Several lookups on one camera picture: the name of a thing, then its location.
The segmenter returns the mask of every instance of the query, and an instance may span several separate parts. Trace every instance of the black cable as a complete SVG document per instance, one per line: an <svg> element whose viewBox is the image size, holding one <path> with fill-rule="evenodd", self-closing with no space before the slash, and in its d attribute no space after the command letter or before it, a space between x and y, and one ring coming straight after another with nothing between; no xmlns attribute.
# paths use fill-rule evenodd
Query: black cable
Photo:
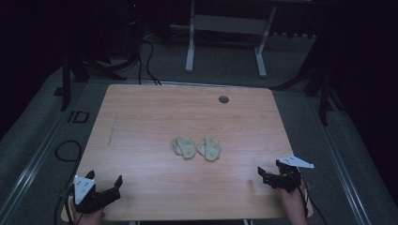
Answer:
<svg viewBox="0 0 398 225"><path fill-rule="evenodd" d="M309 197L309 196L310 196L310 190L308 189L307 182L305 182L304 179L302 179L302 181L304 181L304 184L305 184L305 186L307 187L307 197ZM316 206L316 204L314 203L314 201L313 201L311 198L309 198L309 199L310 199L311 204L314 206L316 212L317 212L317 213L319 214L319 216L322 218L323 223L324 223L325 225L328 225L328 223L327 223L326 220L325 220L325 217L323 216L322 212L319 210L318 206Z"/></svg>
<svg viewBox="0 0 398 225"><path fill-rule="evenodd" d="M149 74L149 76L152 78L152 80L154 81L154 83L155 83L156 85L158 85L158 84L161 85L161 81L159 81L158 78L156 78L155 76L153 76L152 73L151 73L150 70L149 70L149 61L150 61L150 59L151 59L151 57L152 57L152 54L153 54L153 45L152 45L151 43L149 43L148 41L144 40L144 39L143 39L143 42L144 42L145 44L149 45L149 46L150 46L150 49L151 49L150 55L149 55L149 57L148 57L148 59L147 59L147 61L146 61L146 72Z"/></svg>
<svg viewBox="0 0 398 225"><path fill-rule="evenodd" d="M75 225L79 224L80 220L82 220L82 217L83 217L83 214L80 215L80 218L79 218L79 220L77 220L77 223Z"/></svg>
<svg viewBox="0 0 398 225"><path fill-rule="evenodd" d="M74 144L77 145L77 147L78 147L78 157L77 157L77 158L73 158L73 159L70 159L70 158L63 158L63 157L61 157L61 156L59 155L59 149L61 148L61 146L63 146L63 145L66 144L66 143L74 143ZM57 159L61 160L61 161L64 161L64 162L76 162L76 165L74 166L73 171L71 172L71 174L70 174L70 176L69 176L68 182L64 185L64 188L62 189L62 190L64 190L64 191L66 191L66 192L64 193L64 195L61 195L61 194L60 194L62 190L61 190L60 193L59 193L58 201L57 201L57 203L56 203L56 206L55 206L55 209L54 209L54 216L53 216L54 225L55 225L55 224L57 224L57 213L58 213L59 205L60 205L62 199L64 199L64 201L65 201L65 209L66 209L66 211L67 211L69 223L71 223L71 222L72 222L72 218L71 218L71 215L70 215L69 204L68 204L68 196L69 196L69 194L71 193L70 182L71 182L71 179L73 178L74 174L77 172L77 169L78 169L80 160L82 159L83 148L82 148L82 146L81 146L78 142L76 142L76 141L73 141L73 140L64 141L64 142L58 144L58 146L56 146L55 151L54 151L54 154L55 154L55 157L56 157Z"/></svg>
<svg viewBox="0 0 398 225"><path fill-rule="evenodd" d="M293 177L293 175L289 172L289 171L286 171L286 173L292 178L292 179L294 179L294 177ZM305 218L307 218L307 216L308 216L308 207L307 207L307 203L306 203L306 201L305 201L305 197L304 197L304 194L302 193L302 190L301 190L301 188L300 187L298 187L298 192L299 192L299 194L301 195L301 199L302 199L302 204L303 204L303 207L304 207L304 216L305 216Z"/></svg>
<svg viewBox="0 0 398 225"><path fill-rule="evenodd" d="M138 83L141 84L141 72L143 70L143 61L141 60L141 54L138 52L138 61L140 62L140 68L138 70Z"/></svg>

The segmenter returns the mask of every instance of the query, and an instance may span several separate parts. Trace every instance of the gray carpet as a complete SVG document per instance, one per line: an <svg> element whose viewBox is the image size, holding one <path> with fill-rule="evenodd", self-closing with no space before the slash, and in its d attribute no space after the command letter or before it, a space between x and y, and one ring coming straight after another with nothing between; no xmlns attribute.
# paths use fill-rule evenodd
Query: gray carpet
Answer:
<svg viewBox="0 0 398 225"><path fill-rule="evenodd" d="M204 83L249 87L270 87L293 78L304 60L313 39L306 37L271 37L267 42L264 58L268 70L265 79L259 78L252 48L215 46L198 41L195 64L192 73L185 72L185 60L188 47L184 37L177 38L171 44L152 41L155 51L150 60L150 71L164 84L167 83ZM150 48L143 45L143 59L149 56ZM137 67L120 72L128 77L123 83L138 83ZM152 84L143 73L144 84ZM60 112L61 98L53 92L60 85L60 71L55 72L43 85L32 100L22 117L0 142L0 164L2 178L0 203L2 208L7 196L23 173L26 164L42 148L48 152L43 155L43 163L29 189L23 193L20 202L16 202L15 211L11 211L9 224L52 224L53 212L58 193L67 182L73 170L73 162L58 160L54 151L58 144L74 140L84 148L91 128L94 125L101 101L110 83L116 83L99 74L94 74L89 83L73 83L72 102L66 112ZM317 109L317 97L305 97L302 88L305 82L298 83L283 92L273 92L283 119L289 141L299 158L305 158L315 165L314 170L302 170L310 184L310 194L325 216L328 224L361 224L346 197L346 189L338 168L330 154L330 144L325 137L325 128L320 125L314 113ZM394 224L398 221L398 210L389 193L383 186L375 166L369 158L358 132L355 130L346 112L335 107L328 112L327 132L333 139L335 148L342 156L346 173L358 191L363 208L372 224ZM68 123L71 111L89 113L85 124ZM43 140L49 140L48 146L42 146ZM65 158L76 158L77 147L71 143L60 151ZM65 224L59 218L58 223ZM314 212L309 224L322 224L320 216ZM208 224L243 224L242 221L208 221ZM143 222L142 224L164 224ZM258 219L254 224L288 224L285 218Z"/></svg>

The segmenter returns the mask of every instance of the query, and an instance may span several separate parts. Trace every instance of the metal frame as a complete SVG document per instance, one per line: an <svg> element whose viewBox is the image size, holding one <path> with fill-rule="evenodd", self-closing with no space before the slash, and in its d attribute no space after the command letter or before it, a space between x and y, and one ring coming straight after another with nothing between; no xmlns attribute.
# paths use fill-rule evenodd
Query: metal frame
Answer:
<svg viewBox="0 0 398 225"><path fill-rule="evenodd" d="M195 30L210 30L219 32L233 32L242 34L262 35L260 44L254 48L255 60L257 62L258 74L266 77L263 50L269 35L269 29L275 16L276 7L272 7L267 20L219 17L195 14L195 1L191 0L191 24L190 24L190 45L187 54L185 70L193 71L193 60L195 55L194 32Z"/></svg>

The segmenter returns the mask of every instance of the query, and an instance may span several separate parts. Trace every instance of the desk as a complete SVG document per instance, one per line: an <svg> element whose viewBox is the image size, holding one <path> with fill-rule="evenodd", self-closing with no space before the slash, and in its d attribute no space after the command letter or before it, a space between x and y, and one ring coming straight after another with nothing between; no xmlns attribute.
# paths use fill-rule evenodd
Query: desk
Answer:
<svg viewBox="0 0 398 225"><path fill-rule="evenodd" d="M196 145L219 139L220 158L196 152L184 160L172 147L177 136ZM290 154L267 89L113 84L77 173L94 170L98 191L123 176L121 199L105 208L108 220L278 218L278 193L257 166L278 173L275 159Z"/></svg>

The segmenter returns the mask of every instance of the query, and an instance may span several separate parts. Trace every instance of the human hand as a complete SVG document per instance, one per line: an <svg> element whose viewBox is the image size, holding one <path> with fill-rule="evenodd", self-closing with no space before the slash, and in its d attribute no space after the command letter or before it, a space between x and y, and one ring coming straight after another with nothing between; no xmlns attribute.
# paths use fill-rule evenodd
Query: human hand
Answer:
<svg viewBox="0 0 398 225"><path fill-rule="evenodd" d="M70 209L73 214L73 222L75 225L100 225L102 218L105 217L103 208L91 214L81 214L76 212L73 200L70 200Z"/></svg>
<svg viewBox="0 0 398 225"><path fill-rule="evenodd" d="M305 186L301 180L299 187L301 192L304 193ZM281 196L281 203L284 211L292 225L306 225L307 218L304 214L304 200L301 197L299 190L296 188L290 193L283 188L278 188L279 195Z"/></svg>

